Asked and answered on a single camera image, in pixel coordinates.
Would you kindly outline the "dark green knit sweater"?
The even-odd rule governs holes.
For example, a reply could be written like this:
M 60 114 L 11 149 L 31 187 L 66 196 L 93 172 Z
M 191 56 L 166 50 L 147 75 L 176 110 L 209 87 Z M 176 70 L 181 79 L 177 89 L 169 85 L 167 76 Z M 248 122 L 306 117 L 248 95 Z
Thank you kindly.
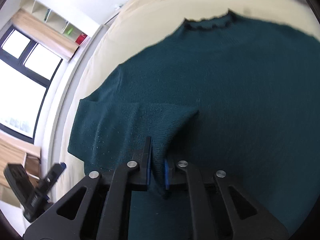
M 68 152 L 109 171 L 152 139 L 152 180 L 132 195 L 129 239 L 190 239 L 167 157 L 241 179 L 290 235 L 319 197 L 319 42 L 233 12 L 184 21 L 80 100 Z

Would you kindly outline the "black framed window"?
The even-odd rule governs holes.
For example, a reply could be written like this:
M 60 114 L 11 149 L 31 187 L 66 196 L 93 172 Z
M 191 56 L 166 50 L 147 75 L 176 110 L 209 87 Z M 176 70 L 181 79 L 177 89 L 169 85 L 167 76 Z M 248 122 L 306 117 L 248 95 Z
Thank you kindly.
M 1 35 L 1 129 L 33 143 L 44 100 L 63 59 L 11 25 Z

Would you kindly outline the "red box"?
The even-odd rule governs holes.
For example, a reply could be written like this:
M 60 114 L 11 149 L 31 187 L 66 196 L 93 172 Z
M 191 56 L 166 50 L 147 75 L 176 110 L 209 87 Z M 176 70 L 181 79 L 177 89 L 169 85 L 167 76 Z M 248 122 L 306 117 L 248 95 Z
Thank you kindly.
M 86 38 L 87 38 L 87 34 L 81 33 L 81 34 L 76 38 L 75 43 L 78 44 L 78 45 L 81 45 L 82 42 L 84 42 L 84 40 L 85 40 Z

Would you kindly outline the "beige bed with sheet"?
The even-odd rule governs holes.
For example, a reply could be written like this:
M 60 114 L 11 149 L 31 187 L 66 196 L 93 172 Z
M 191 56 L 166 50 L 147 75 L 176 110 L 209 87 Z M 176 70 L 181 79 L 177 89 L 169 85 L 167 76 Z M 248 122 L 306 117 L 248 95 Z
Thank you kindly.
M 287 25 L 319 42 L 319 24 L 311 9 L 295 0 L 130 0 L 100 40 L 82 74 L 63 129 L 60 159 L 67 168 L 57 182 L 60 199 L 85 172 L 82 160 L 68 152 L 80 100 L 97 90 L 122 63 L 173 34 L 186 20 L 200 22 L 233 12 L 241 17 Z

